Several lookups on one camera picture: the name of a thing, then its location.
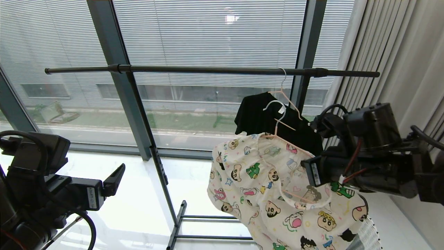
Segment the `white label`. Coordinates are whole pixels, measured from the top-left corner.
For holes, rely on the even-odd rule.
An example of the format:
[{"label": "white label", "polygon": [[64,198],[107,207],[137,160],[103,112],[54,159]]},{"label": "white label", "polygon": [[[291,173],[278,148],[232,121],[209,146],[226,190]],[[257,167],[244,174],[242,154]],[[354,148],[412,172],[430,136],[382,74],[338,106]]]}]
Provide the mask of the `white label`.
[{"label": "white label", "polygon": [[278,111],[278,113],[279,113],[279,114],[283,114],[284,111],[285,111],[285,108],[284,108],[284,106],[282,106],[281,109]]},{"label": "white label", "polygon": [[88,192],[88,203],[89,208],[91,209],[97,209],[97,202],[95,201],[95,191],[94,188],[86,188],[86,191]]},{"label": "white label", "polygon": [[321,179],[319,178],[319,173],[317,172],[317,165],[316,165],[316,163],[313,163],[311,165],[311,170],[313,171],[314,183],[316,183],[316,185],[320,185],[321,184]]}]

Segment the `white sheer curtain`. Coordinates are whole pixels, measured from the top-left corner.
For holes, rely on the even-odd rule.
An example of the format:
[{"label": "white sheer curtain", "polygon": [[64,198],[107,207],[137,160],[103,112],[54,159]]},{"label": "white sheer curtain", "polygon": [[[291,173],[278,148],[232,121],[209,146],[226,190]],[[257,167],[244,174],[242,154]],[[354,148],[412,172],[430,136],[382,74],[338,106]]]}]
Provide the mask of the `white sheer curtain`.
[{"label": "white sheer curtain", "polygon": [[[339,69],[379,71],[379,78],[337,77],[324,107],[347,109],[390,102],[402,136],[417,125],[443,142],[444,1],[356,1]],[[326,145],[334,145],[330,139]],[[434,159],[437,149],[431,151]],[[444,208],[416,199],[392,198],[430,246],[442,248]]]}]

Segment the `grass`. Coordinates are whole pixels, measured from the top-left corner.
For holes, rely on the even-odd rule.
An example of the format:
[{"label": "grass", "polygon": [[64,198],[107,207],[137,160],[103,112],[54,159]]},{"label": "grass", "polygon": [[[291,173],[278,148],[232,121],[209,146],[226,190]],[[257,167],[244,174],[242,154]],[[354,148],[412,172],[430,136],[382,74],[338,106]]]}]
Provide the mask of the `grass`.
[{"label": "grass", "polygon": [[[36,123],[46,123],[38,111],[28,110]],[[98,127],[129,128],[127,117],[124,113],[109,112],[79,112],[80,116],[64,125],[83,125]],[[236,114],[216,115],[212,113],[151,113],[147,112],[148,122],[152,129],[173,129],[187,131],[207,132],[234,132]],[[309,121],[314,117],[305,116]]]}]

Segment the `white floor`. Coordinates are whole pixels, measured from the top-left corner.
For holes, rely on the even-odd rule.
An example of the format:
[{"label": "white floor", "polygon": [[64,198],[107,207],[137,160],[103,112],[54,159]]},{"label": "white floor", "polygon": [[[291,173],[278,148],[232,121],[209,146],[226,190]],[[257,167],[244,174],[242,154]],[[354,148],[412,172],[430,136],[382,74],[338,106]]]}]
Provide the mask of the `white floor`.
[{"label": "white floor", "polygon": [[[89,212],[97,228],[95,249],[166,248],[173,224],[153,161],[143,162],[135,156],[75,152],[68,153],[68,159],[58,174],[104,180],[121,163],[127,166],[117,195],[108,198],[100,211]],[[11,160],[10,156],[0,155],[3,169],[7,169]],[[185,199],[186,214],[227,215],[214,208],[206,194],[211,162],[172,158],[163,158],[162,162],[176,213]],[[389,196],[365,196],[384,249],[431,249]],[[246,227],[238,222],[186,221],[181,234],[250,236]],[[49,249],[86,249],[89,240],[89,228],[80,221]],[[249,241],[178,240],[175,249],[256,250],[257,247]]]}]

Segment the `clothes rack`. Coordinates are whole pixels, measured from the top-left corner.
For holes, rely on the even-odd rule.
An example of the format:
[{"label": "clothes rack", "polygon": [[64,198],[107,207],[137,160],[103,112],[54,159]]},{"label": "clothes rack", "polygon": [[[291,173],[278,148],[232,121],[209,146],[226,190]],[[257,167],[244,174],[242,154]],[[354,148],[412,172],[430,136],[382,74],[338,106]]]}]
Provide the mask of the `clothes rack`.
[{"label": "clothes rack", "polygon": [[[309,80],[311,77],[326,77],[326,76],[341,76],[341,77],[379,77],[379,72],[367,72],[367,71],[344,71],[344,70],[328,70],[324,68],[315,69],[284,69],[281,68],[254,68],[254,67],[184,67],[184,66],[136,66],[136,65],[122,65],[114,64],[104,67],[73,67],[73,68],[56,68],[50,69],[46,68],[46,74],[54,73],[79,73],[79,72],[111,72],[111,73],[127,73],[128,80],[131,84],[131,88],[136,97],[137,105],[141,106],[139,108],[143,109],[142,99],[140,98],[137,84],[135,82],[134,72],[157,72],[157,73],[216,73],[216,74],[251,74],[251,75],[299,75],[304,76],[302,81],[303,88],[302,93],[297,97],[298,100],[304,100],[305,94],[308,88]],[[298,104],[298,108],[301,108],[303,103]],[[145,121],[147,120],[146,114],[141,114]],[[149,124],[145,124],[147,133],[150,139],[150,152],[153,158],[157,174],[160,179],[160,184],[162,186],[163,193],[168,205],[168,208],[173,219],[174,228],[168,242],[166,250],[173,250],[177,239],[219,239],[219,240],[253,240],[251,237],[239,237],[239,236],[211,236],[211,235],[183,235],[179,234],[180,227],[182,225],[183,219],[221,219],[223,220],[233,220],[237,219],[232,216],[207,216],[207,215],[187,215],[186,211],[186,200],[183,200],[176,214],[174,211],[173,203],[171,201],[171,196],[168,191],[168,178],[163,169],[162,161],[160,159],[158,149],[156,147],[153,133],[149,127]]]}]

